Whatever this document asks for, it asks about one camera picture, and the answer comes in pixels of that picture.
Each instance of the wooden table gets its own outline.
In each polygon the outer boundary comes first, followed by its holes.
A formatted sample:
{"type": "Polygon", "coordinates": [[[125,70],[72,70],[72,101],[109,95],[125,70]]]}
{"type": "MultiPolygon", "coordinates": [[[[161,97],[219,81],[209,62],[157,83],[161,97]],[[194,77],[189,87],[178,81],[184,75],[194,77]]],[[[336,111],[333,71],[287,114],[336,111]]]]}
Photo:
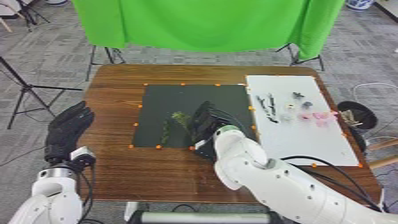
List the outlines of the wooden table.
{"type": "MultiPolygon", "coordinates": [[[[246,82],[248,74],[315,76],[331,108],[336,110],[319,74],[310,68],[184,65],[106,65],[100,68],[86,94],[97,120],[81,140],[81,145],[91,147],[98,157],[98,200],[257,203],[246,188],[232,191],[223,185],[214,164],[189,149],[130,148],[145,83],[237,84],[246,82]]],[[[379,202],[381,187],[345,125],[344,130],[363,164],[363,168],[344,169],[379,202]]],[[[354,187],[331,168],[319,167],[315,171],[354,187]]]]}

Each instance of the black mat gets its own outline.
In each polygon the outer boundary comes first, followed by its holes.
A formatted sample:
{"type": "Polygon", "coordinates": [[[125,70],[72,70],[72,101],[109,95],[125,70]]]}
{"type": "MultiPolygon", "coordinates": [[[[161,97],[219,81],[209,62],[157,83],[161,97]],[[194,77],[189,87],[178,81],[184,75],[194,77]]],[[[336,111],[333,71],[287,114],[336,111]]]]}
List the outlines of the black mat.
{"type": "Polygon", "coordinates": [[[239,119],[232,122],[241,127],[251,139],[257,139],[253,115],[249,111],[249,96],[246,87],[232,86],[148,86],[143,97],[139,127],[134,136],[136,147],[155,147],[162,144],[164,123],[169,120],[169,140],[164,147],[193,146],[193,140],[184,126],[171,119],[173,113],[182,111],[193,116],[201,104],[210,101],[217,109],[225,110],[239,119]]]}

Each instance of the green screen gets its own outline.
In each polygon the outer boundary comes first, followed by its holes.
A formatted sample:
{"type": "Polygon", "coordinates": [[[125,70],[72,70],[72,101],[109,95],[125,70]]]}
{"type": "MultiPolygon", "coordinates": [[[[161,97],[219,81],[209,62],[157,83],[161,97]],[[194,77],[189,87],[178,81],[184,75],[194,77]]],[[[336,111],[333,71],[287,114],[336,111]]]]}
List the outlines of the green screen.
{"type": "Polygon", "coordinates": [[[319,56],[344,0],[74,0],[91,44],[200,52],[301,47],[319,56]]]}

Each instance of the white sheet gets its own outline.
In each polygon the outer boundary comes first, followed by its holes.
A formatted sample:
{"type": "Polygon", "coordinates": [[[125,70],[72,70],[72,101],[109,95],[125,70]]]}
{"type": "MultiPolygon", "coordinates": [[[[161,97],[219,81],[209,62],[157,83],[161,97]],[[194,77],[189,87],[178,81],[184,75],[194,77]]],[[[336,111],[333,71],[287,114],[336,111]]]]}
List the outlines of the white sheet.
{"type": "MultiPolygon", "coordinates": [[[[331,121],[326,126],[317,126],[315,118],[305,121],[301,113],[329,112],[331,108],[320,88],[312,76],[248,76],[248,93],[255,107],[255,119],[260,132],[260,143],[274,158],[294,155],[308,155],[328,160],[338,166],[358,166],[360,161],[352,151],[349,140],[338,121],[331,121]],[[306,96],[299,101],[294,99],[294,92],[306,96]],[[276,112],[280,123],[273,123],[257,96],[269,102],[269,93],[276,99],[276,112]],[[313,103],[312,110],[303,109],[303,103],[313,103]],[[287,105],[294,104],[296,109],[289,110],[287,105]],[[294,120],[281,122],[281,114],[290,114],[294,120]]],[[[297,165],[312,165],[312,160],[292,160],[297,165]]]]}

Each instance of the tripod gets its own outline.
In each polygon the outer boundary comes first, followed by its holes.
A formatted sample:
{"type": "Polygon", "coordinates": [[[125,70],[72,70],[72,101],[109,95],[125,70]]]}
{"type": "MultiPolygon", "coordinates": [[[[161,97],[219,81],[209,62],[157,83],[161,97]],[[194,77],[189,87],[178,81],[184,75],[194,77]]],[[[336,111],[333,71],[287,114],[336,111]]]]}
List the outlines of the tripod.
{"type": "Polygon", "coordinates": [[[29,84],[26,82],[26,80],[22,79],[22,76],[18,75],[17,70],[13,69],[13,67],[11,67],[11,65],[10,65],[4,57],[0,57],[0,64],[4,64],[4,67],[10,70],[13,76],[17,78],[17,80],[18,80],[20,86],[22,86],[22,93],[20,93],[20,97],[18,97],[15,112],[13,112],[13,116],[11,116],[11,120],[10,120],[10,126],[8,126],[8,129],[11,129],[11,126],[13,126],[15,119],[17,119],[17,115],[18,114],[24,114],[24,113],[33,112],[33,111],[38,111],[38,110],[47,110],[49,113],[52,114],[52,116],[56,117],[56,114],[54,114],[54,112],[50,110],[50,107],[52,107],[54,102],[59,99],[63,93],[66,92],[66,90],[75,90],[75,91],[84,91],[84,90],[82,89],[77,89],[77,88],[65,88],[65,87],[56,87],[56,86],[36,86],[36,85],[29,84]],[[43,101],[38,93],[34,92],[34,88],[38,88],[38,89],[59,89],[61,90],[58,96],[54,97],[54,100],[52,100],[52,102],[49,104],[45,103],[45,101],[43,101]],[[31,110],[26,110],[26,111],[20,111],[22,100],[24,100],[24,96],[26,96],[27,93],[33,95],[33,97],[38,100],[38,102],[40,102],[40,104],[42,104],[43,107],[42,108],[36,108],[36,109],[31,109],[31,110]]]}
{"type": "Polygon", "coordinates": [[[27,27],[29,27],[29,31],[31,30],[31,24],[38,25],[36,19],[33,17],[33,14],[29,12],[29,10],[34,12],[36,16],[42,17],[42,19],[50,23],[47,17],[40,14],[40,12],[33,9],[33,7],[29,6],[29,4],[24,2],[24,0],[17,0],[20,7],[22,7],[22,14],[26,16],[26,21],[27,21],[27,27]]]}

